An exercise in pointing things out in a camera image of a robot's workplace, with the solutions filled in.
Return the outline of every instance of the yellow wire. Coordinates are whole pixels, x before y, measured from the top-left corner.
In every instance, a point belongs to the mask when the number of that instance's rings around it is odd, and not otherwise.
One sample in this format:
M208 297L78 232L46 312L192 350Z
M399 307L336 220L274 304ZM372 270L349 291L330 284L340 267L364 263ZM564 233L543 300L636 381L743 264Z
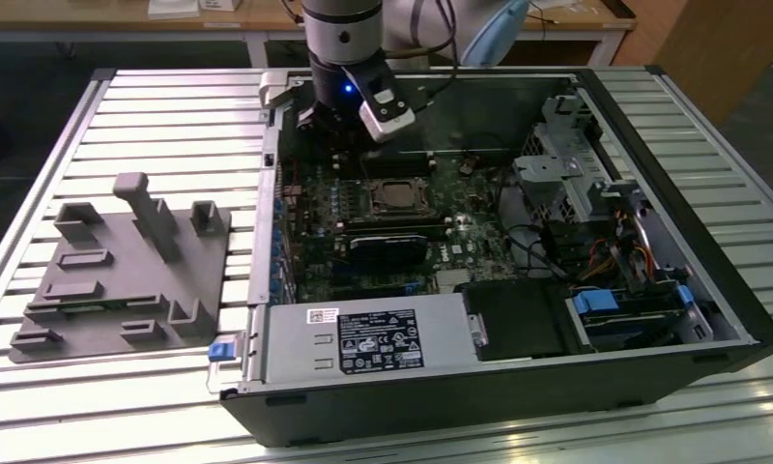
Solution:
M581 277L581 280L587 280L589 277L592 277L596 274L605 271L607 268L609 268L609 266L613 264L613 262L615 262L613 257L611 256L609 258L607 258L604 260L604 262L601 264L599 264L599 266L592 271L589 271L587 274L584 274L584 276Z

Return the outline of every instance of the aluminum extrusion table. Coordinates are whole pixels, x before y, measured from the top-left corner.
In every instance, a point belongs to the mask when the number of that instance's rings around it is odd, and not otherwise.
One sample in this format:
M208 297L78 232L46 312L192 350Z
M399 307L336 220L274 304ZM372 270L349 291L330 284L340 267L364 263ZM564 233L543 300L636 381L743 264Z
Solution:
M643 68L597 73L773 315L773 192L664 75ZM232 211L220 331L244 328L264 133L260 74L96 74L0 245L0 462L773 459L773 357L701 380L655 405L304 449L253 442L216 402L216 392L240 377L238 366L210 368L205 348L13 364L9 340L54 253L58 205L90 201L100 212L124 211L109 194L118 172L146 172L153 196L172 208L210 199ZM617 157L615 163L627 175Z

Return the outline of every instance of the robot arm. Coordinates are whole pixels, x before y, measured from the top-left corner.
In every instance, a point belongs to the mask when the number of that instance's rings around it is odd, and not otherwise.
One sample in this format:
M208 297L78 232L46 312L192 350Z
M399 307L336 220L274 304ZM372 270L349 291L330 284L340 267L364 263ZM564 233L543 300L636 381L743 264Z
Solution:
M304 0L318 108L332 118L360 119L376 143L415 123L381 49L381 0Z
M445 13L443 3L449 6ZM301 127L349 140L358 122L374 144L415 123L415 110L387 59L435 50L468 66L493 66L521 29L528 0L302 0L316 104ZM381 44L404 43L409 53Z

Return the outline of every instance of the red wire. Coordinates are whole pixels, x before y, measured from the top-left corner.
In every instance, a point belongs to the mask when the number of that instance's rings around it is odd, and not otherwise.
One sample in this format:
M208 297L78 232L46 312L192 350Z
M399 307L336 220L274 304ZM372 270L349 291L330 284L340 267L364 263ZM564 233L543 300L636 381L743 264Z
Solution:
M607 242L605 239L597 239L593 242L593 246L591 246L591 266L593 266L593 261L595 261L595 258L596 258L596 248L599 247L599 244L603 244L605 242Z

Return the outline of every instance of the sticker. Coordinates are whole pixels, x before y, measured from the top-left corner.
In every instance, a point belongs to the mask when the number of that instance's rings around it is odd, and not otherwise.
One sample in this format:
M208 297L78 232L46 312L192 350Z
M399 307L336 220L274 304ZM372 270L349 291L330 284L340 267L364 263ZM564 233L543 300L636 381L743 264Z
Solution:
M336 314L333 317L337 318L337 348L344 374L424 367L415 309Z
M337 308L324 307L306 311L306 324L324 324L337 321Z

